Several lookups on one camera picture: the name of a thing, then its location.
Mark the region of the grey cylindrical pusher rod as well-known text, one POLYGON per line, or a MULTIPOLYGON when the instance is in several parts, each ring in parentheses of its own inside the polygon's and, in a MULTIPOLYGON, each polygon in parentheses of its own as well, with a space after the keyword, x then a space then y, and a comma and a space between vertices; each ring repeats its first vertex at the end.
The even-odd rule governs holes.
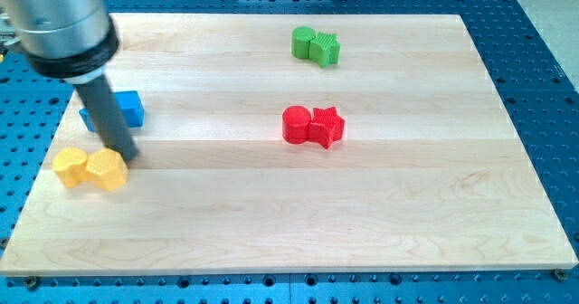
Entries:
POLYGON ((75 84, 74 88, 103 145, 120 153, 125 162, 135 158, 138 148, 106 76, 75 84))

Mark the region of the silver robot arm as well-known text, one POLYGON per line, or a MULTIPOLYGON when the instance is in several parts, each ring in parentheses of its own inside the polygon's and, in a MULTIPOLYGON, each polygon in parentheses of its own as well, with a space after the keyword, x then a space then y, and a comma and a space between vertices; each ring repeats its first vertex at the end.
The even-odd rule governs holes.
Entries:
POLYGON ((80 96, 104 146, 132 160, 138 149, 105 74, 119 49, 103 0, 1 0, 27 61, 80 96))

